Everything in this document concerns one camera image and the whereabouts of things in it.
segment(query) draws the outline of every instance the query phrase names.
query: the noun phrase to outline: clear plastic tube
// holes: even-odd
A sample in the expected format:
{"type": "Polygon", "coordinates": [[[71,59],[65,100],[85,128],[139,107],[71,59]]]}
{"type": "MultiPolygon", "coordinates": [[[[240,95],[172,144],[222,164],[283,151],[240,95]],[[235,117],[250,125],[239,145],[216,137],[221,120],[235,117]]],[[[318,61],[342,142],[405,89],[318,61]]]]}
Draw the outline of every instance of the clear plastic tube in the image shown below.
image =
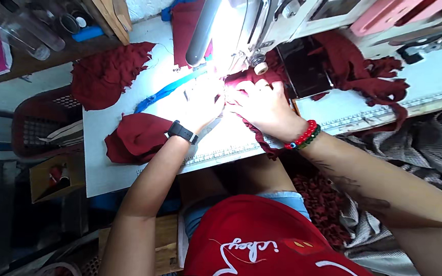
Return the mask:
{"type": "Polygon", "coordinates": [[[14,16],[0,18],[0,40],[27,52],[38,60],[46,60],[51,54],[51,50],[24,28],[20,20],[14,16]]]}
{"type": "Polygon", "coordinates": [[[44,42],[52,50],[59,52],[66,46],[66,43],[55,32],[53,32],[46,24],[39,21],[26,9],[20,9],[17,12],[18,18],[21,19],[21,23],[31,33],[33,33],[38,39],[44,42]]]}

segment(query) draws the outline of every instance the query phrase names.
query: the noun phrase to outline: plastic basket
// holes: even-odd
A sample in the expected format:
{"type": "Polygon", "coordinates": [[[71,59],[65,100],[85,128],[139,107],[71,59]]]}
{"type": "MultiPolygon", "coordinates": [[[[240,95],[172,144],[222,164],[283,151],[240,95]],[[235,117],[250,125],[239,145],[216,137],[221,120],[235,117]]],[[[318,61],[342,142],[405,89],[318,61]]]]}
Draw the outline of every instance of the plastic basket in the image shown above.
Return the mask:
{"type": "Polygon", "coordinates": [[[71,86],[42,92],[23,101],[15,110],[11,146],[20,158],[49,158],[83,152],[83,143],[60,147],[40,141],[52,132],[83,118],[82,106],[71,96],[71,86]]]}

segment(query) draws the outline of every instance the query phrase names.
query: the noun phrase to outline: blue fabric strip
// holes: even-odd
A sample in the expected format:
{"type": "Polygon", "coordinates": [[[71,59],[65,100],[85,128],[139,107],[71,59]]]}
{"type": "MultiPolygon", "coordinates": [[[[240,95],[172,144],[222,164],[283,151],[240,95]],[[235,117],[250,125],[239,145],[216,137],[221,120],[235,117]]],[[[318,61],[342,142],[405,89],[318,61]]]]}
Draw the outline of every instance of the blue fabric strip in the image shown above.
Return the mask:
{"type": "Polygon", "coordinates": [[[153,103],[156,103],[157,100],[160,100],[160,99],[170,95],[170,93],[173,92],[175,89],[177,89],[179,86],[183,85],[184,83],[188,82],[189,80],[191,80],[193,78],[197,78],[198,76],[204,74],[205,72],[207,72],[207,66],[199,68],[199,69],[193,71],[192,73],[188,74],[187,76],[163,87],[163,89],[158,91],[156,94],[142,100],[138,104],[138,106],[136,107],[136,111],[134,111],[134,113],[139,113],[139,112],[144,111],[146,108],[148,108],[148,106],[152,105],[153,103]]]}

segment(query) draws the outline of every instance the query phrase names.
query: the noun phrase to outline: black watch strap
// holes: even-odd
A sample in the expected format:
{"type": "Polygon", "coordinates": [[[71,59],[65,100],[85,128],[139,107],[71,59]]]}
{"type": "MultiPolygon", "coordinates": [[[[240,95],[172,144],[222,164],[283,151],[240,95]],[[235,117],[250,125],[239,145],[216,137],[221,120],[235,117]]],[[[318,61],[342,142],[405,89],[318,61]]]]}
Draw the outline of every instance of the black watch strap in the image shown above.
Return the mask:
{"type": "Polygon", "coordinates": [[[171,137],[173,135],[177,135],[182,137],[183,139],[189,141],[192,145],[194,145],[197,142],[197,139],[199,139],[199,136],[197,136],[192,131],[188,130],[187,128],[184,128],[179,120],[176,120],[171,124],[170,129],[168,129],[168,135],[171,137]]]}

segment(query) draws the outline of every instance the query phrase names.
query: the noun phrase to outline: person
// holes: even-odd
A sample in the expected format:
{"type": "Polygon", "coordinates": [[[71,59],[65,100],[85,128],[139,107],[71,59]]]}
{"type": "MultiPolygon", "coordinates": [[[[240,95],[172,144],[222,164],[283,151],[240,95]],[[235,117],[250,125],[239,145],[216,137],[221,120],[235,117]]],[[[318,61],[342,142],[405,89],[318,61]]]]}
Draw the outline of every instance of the person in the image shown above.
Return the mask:
{"type": "MultiPolygon", "coordinates": [[[[263,133],[295,141],[308,122],[289,107],[281,82],[241,82],[239,114],[263,133]]],[[[224,106],[205,92],[181,124],[199,133],[224,106]]],[[[100,276],[155,274],[155,218],[190,147],[171,136],[128,190],[113,222],[100,276]]],[[[299,153],[378,217],[423,276],[442,275],[442,191],[404,170],[321,132],[299,153]]],[[[370,275],[328,245],[279,160],[237,161],[241,192],[228,196],[210,169],[180,175],[186,232],[184,275],[370,275]]]]}

